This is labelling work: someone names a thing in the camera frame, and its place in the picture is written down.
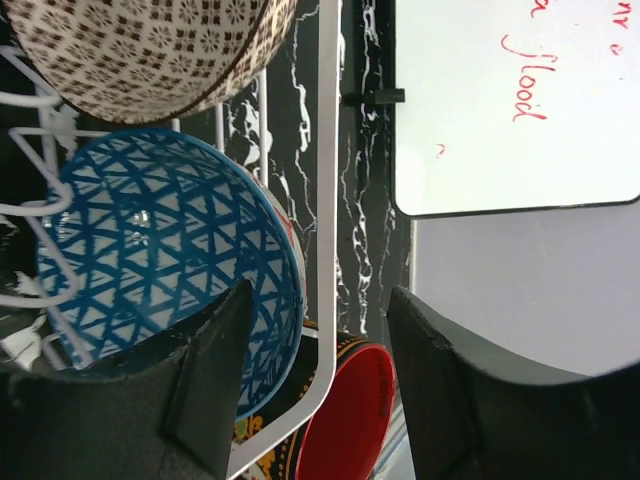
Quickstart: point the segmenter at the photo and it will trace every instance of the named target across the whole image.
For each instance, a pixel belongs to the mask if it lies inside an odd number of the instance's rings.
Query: blue geometric pattern
[[[74,201],[44,226],[80,279],[60,309],[93,357],[130,348],[249,279],[256,309],[238,418],[264,405],[293,363],[304,298],[291,244],[259,187],[213,147],[165,129],[103,137],[60,178]],[[67,288],[42,245],[38,268],[49,295]],[[63,344],[78,365],[64,335]]]

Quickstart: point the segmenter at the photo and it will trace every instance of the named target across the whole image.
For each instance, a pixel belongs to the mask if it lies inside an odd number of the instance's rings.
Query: dish rack
[[[326,398],[336,370],[336,202],[337,202],[337,143],[338,143],[338,104],[339,104],[339,38],[341,0],[320,0],[319,39],[318,39],[318,121],[317,121],[317,296],[318,330],[303,329],[303,334],[317,338],[318,367],[307,394],[288,412],[253,438],[236,446],[229,459],[227,478],[233,479],[244,472],[251,464],[261,458],[273,446],[281,442],[295,429],[306,422],[322,405]],[[22,205],[0,204],[0,223],[7,215],[23,217],[33,229],[38,239],[49,249],[61,271],[69,280],[68,290],[49,297],[37,279],[33,282],[36,296],[0,295],[0,305],[7,307],[46,308],[55,318],[60,329],[76,348],[85,365],[92,362],[91,355],[84,349],[78,335],[67,322],[57,305],[72,298],[79,289],[78,279],[60,250],[51,240],[40,223],[42,217],[64,211],[72,201],[68,187],[58,179],[58,159],[56,142],[74,141],[77,137],[101,137],[107,132],[76,130],[75,125],[65,125],[62,116],[55,107],[62,105],[62,98],[20,58],[24,53],[16,47],[0,46],[0,55],[18,69],[35,86],[35,95],[17,95],[0,92],[0,103],[38,110],[39,128],[15,127],[9,135],[25,153],[48,184],[60,195],[52,204],[44,201],[29,201]],[[259,120],[260,120],[260,179],[268,186],[267,137],[267,91],[266,71],[259,76]],[[216,146],[224,151],[222,105],[216,109]],[[172,128],[180,130],[180,120],[172,120]],[[38,136],[42,140],[41,157],[25,140],[27,136]],[[31,333],[36,331],[42,319],[36,320]],[[56,354],[52,342],[58,334],[45,338],[36,337],[43,355],[56,369],[64,368],[64,363]]]

